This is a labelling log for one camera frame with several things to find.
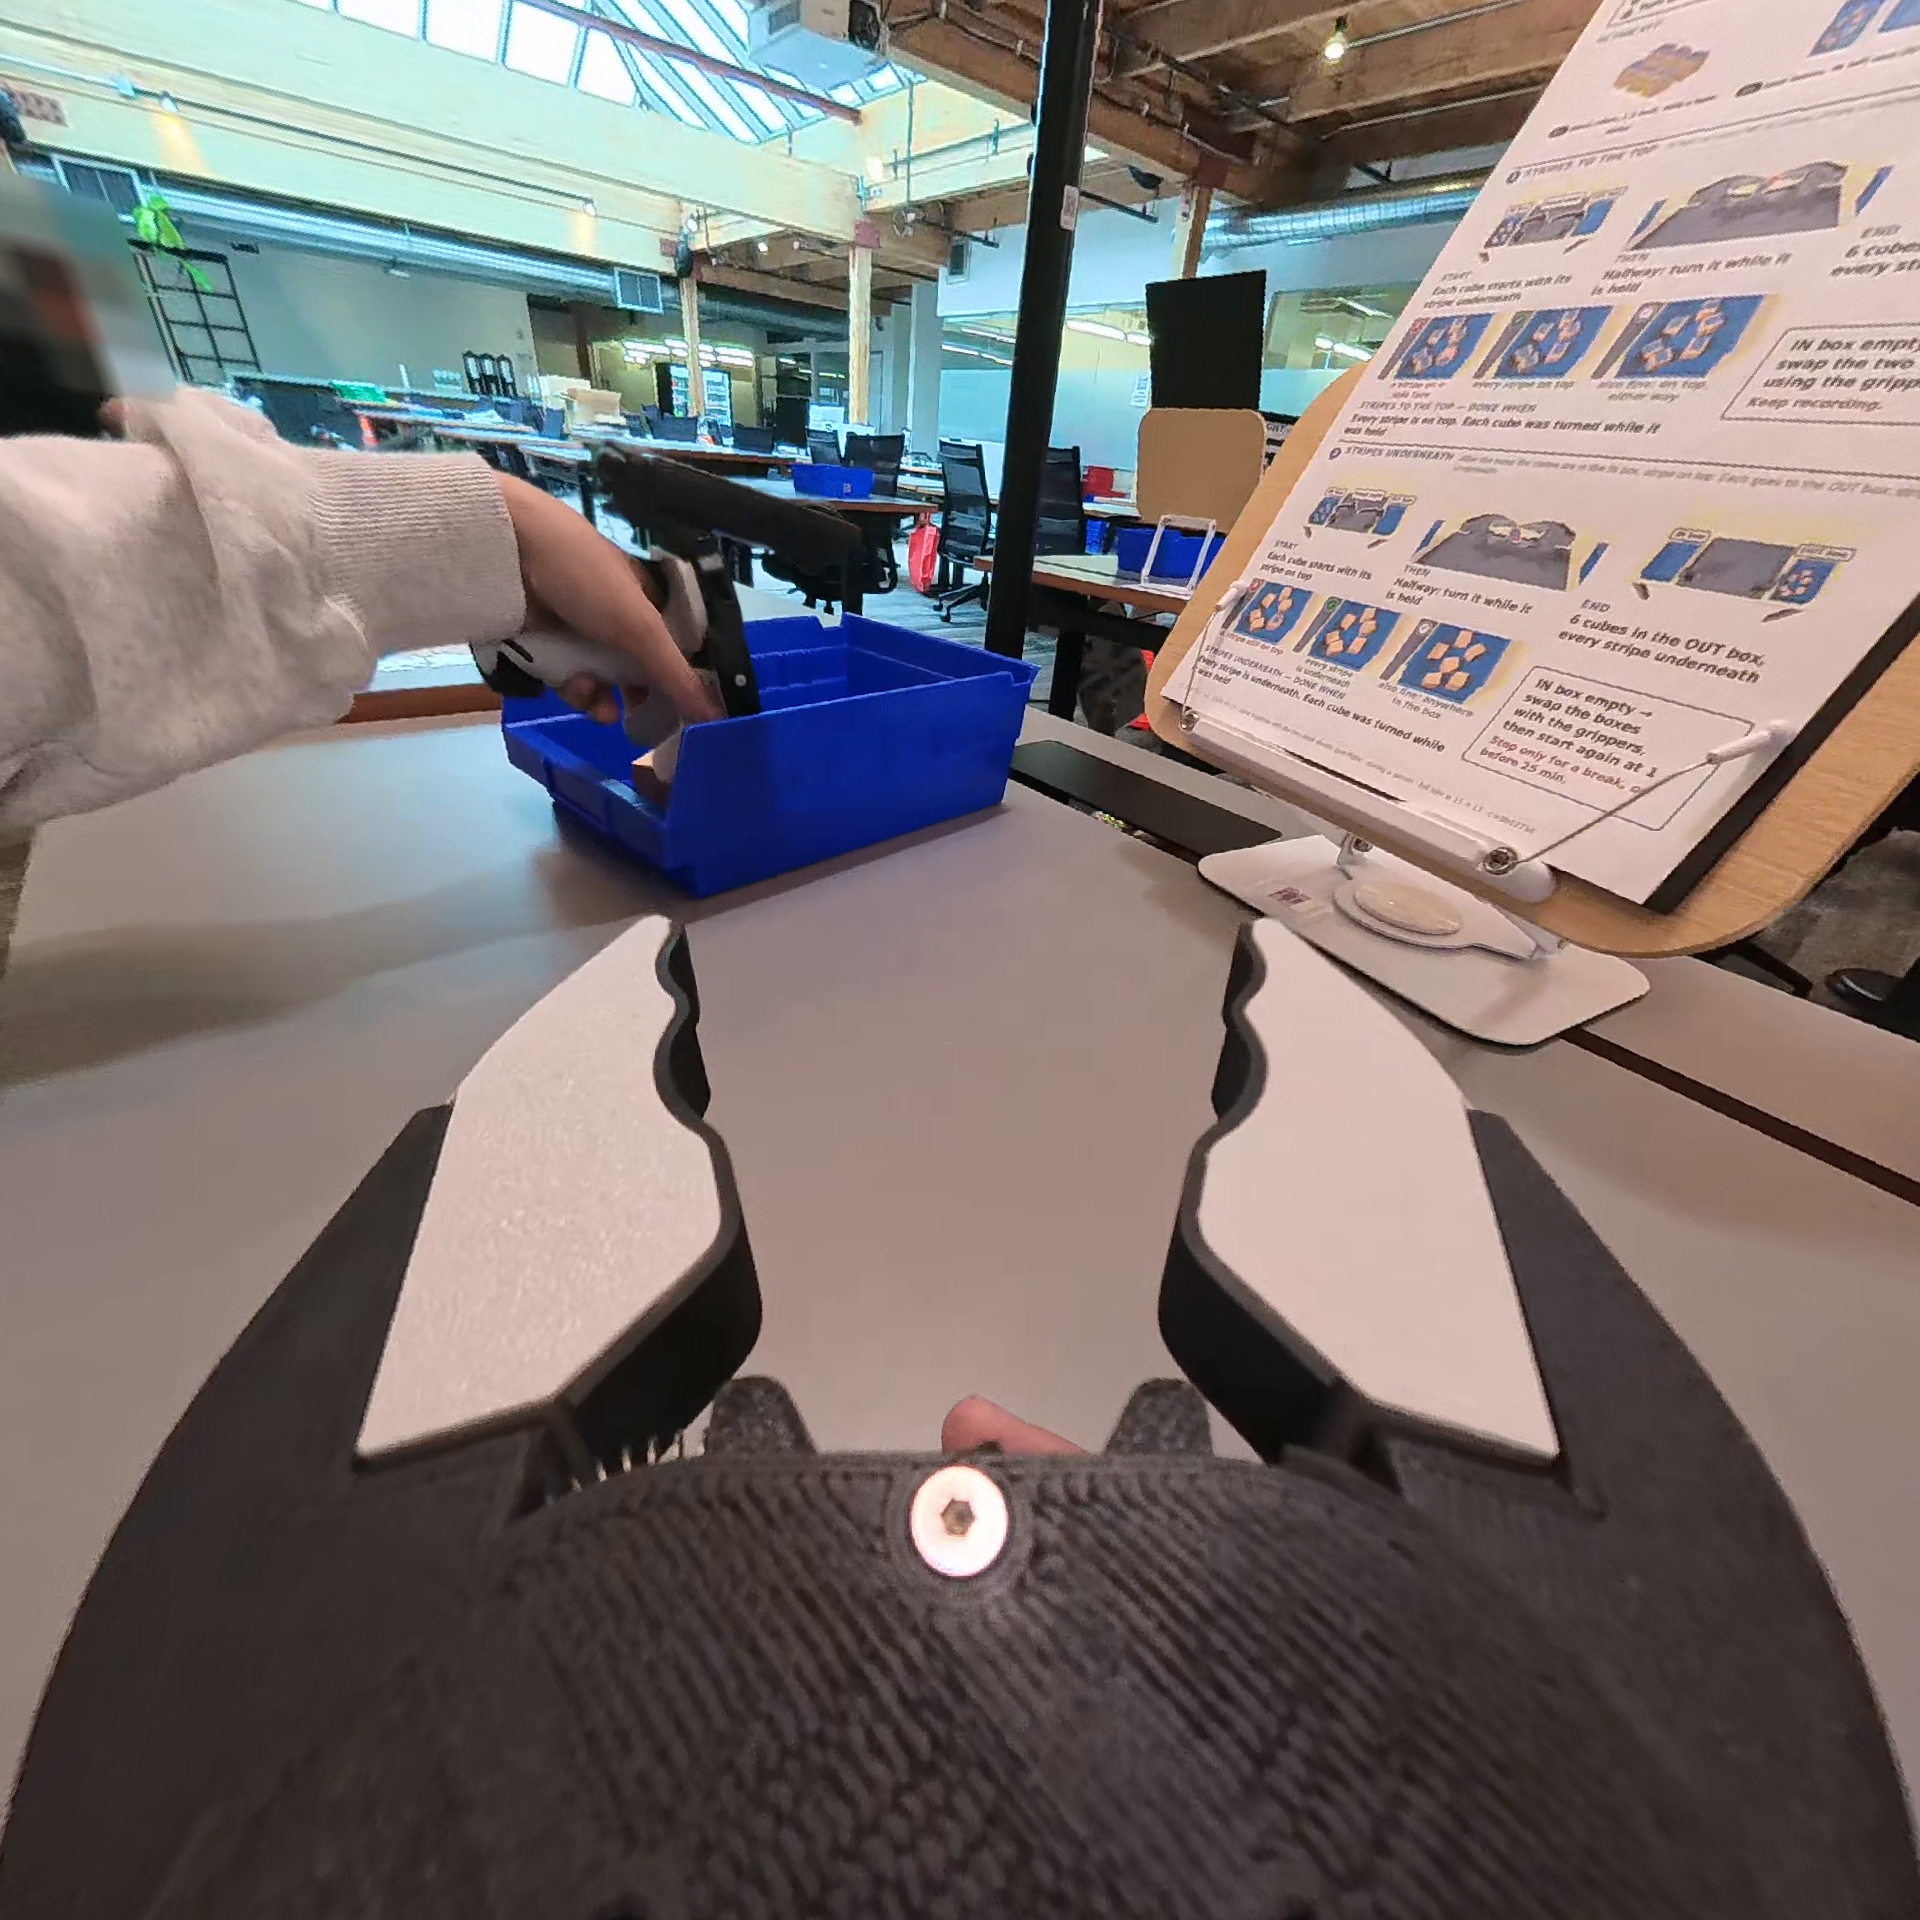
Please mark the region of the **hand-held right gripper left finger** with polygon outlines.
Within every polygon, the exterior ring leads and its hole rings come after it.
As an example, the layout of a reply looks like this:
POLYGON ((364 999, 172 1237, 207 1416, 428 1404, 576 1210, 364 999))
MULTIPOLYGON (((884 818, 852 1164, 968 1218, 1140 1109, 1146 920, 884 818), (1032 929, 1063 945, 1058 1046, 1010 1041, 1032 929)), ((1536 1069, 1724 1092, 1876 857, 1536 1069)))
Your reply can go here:
POLYGON ((752 1354, 762 1286, 699 1012, 684 925, 639 919, 470 1069, 361 1462, 532 1433, 564 1471, 625 1471, 671 1452, 752 1354))

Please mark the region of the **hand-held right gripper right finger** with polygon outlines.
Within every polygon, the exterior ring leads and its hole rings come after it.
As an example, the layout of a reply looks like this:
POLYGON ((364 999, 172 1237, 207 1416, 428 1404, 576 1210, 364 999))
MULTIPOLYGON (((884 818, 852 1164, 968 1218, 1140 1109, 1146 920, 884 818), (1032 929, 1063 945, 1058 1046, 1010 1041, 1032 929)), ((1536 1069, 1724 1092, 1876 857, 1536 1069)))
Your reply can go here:
POLYGON ((1408 1438, 1550 1471, 1562 1436, 1450 1069, 1273 919, 1240 927, 1220 1026, 1159 1285, 1187 1380, 1265 1462, 1408 1438))

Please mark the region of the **person's left hand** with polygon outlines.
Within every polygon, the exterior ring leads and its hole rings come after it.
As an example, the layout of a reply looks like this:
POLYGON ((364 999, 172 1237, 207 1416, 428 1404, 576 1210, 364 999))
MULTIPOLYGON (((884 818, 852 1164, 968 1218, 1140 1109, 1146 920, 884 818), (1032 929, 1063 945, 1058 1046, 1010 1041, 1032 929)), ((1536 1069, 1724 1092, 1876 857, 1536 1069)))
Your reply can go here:
POLYGON ((626 680, 575 676, 560 686, 564 704, 602 725, 623 716, 626 696, 659 695, 691 725, 723 716, 665 623, 648 582, 628 558, 583 513, 539 487, 497 472, 519 546, 527 615, 543 630, 567 628, 578 639, 623 655, 626 680))

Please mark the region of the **person's right hand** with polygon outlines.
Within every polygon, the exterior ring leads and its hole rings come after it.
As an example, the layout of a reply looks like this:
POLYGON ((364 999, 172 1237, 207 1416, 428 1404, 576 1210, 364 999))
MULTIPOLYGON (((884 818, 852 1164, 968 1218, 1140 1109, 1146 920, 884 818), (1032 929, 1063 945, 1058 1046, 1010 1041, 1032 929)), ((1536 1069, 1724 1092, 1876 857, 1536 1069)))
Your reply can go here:
POLYGON ((943 1421, 940 1447, 948 1456, 1086 1456, 1075 1440, 1032 1423, 1012 1410, 984 1398, 964 1397, 954 1404, 943 1421))

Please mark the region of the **black pole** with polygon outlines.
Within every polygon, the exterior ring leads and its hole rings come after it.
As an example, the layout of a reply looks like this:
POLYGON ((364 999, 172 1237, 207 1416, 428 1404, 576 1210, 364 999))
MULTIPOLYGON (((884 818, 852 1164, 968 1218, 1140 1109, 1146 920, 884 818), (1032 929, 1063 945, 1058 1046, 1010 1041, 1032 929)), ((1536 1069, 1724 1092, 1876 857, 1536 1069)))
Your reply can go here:
POLYGON ((1024 655, 1100 23, 1100 1, 1047 6, 1036 109, 1039 140, 1015 314, 1015 362, 1001 445, 1000 522, 992 542, 984 638, 990 654, 1006 658, 1024 655))

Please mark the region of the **wooden document stand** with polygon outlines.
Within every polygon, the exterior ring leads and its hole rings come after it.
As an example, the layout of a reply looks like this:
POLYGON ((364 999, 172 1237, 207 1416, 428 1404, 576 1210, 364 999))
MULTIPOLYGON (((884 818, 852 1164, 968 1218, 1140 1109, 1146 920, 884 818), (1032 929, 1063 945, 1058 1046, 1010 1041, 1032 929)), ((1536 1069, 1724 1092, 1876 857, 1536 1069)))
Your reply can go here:
POLYGON ((1228 534, 1259 487, 1267 420, 1257 408, 1146 408, 1137 440, 1137 513, 1228 534))

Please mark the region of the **black screen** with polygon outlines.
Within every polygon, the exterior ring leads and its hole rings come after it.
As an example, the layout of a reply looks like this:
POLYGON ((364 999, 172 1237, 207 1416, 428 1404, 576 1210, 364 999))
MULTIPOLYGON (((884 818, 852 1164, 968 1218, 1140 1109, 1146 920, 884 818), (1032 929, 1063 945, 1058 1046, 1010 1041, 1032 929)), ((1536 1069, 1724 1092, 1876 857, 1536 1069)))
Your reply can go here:
POLYGON ((1265 271, 1150 281, 1143 287, 1153 412, 1257 412, 1265 271))

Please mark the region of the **white ceiling projector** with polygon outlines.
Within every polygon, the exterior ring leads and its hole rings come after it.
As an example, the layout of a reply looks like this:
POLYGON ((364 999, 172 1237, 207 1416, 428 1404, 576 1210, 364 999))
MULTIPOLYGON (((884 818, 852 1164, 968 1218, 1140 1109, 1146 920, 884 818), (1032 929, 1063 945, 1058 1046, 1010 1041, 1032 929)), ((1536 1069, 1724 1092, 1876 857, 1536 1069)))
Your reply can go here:
POLYGON ((889 63, 876 1, 750 4, 747 50, 760 70, 815 92, 855 84, 889 63))

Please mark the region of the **printed instruction sheet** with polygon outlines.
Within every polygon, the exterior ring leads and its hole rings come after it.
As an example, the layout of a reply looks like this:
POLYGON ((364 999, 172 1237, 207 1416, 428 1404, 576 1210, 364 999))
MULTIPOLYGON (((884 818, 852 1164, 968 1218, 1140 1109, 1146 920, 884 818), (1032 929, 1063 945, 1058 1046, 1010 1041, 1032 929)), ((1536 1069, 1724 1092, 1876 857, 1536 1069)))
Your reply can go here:
POLYGON ((1915 633, 1918 6, 1602 4, 1169 693, 1668 909, 1915 633))

